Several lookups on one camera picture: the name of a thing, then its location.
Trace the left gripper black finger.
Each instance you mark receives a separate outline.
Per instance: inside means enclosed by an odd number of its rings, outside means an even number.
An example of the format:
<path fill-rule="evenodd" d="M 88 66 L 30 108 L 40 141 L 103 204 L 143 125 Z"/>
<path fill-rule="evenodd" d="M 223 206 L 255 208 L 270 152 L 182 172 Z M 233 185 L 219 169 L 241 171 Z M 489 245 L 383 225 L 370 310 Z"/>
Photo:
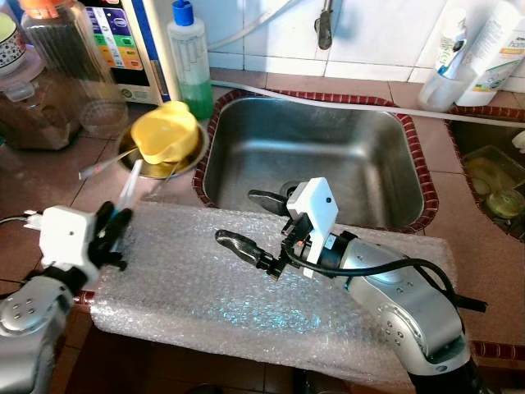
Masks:
<path fill-rule="evenodd" d="M 130 208 L 116 209 L 110 200 L 102 203 L 98 207 L 98 246 L 112 246 L 121 239 L 133 216 Z"/>
<path fill-rule="evenodd" d="M 123 254 L 113 250 L 112 246 L 101 246 L 95 249 L 95 266 L 98 267 L 98 270 L 112 266 L 119 271 L 125 271 L 127 262 L 123 259 Z"/>

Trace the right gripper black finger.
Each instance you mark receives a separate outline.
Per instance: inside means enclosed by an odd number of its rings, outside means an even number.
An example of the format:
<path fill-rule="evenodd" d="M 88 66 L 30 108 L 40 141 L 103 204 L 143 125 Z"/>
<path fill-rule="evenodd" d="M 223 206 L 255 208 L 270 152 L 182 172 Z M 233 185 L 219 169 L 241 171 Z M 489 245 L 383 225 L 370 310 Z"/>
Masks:
<path fill-rule="evenodd" d="M 251 189 L 248 192 L 248 198 L 253 203 L 262 207 L 268 213 L 275 215 L 281 215 L 282 217 L 292 218 L 292 214 L 289 211 L 288 202 L 289 196 L 283 194 L 277 194 L 276 192 Z"/>
<path fill-rule="evenodd" d="M 276 259 L 262 248 L 248 239 L 247 236 L 228 230 L 215 231 L 215 241 L 221 246 L 232 251 L 237 258 L 250 263 L 255 268 L 270 270 L 274 267 Z"/>

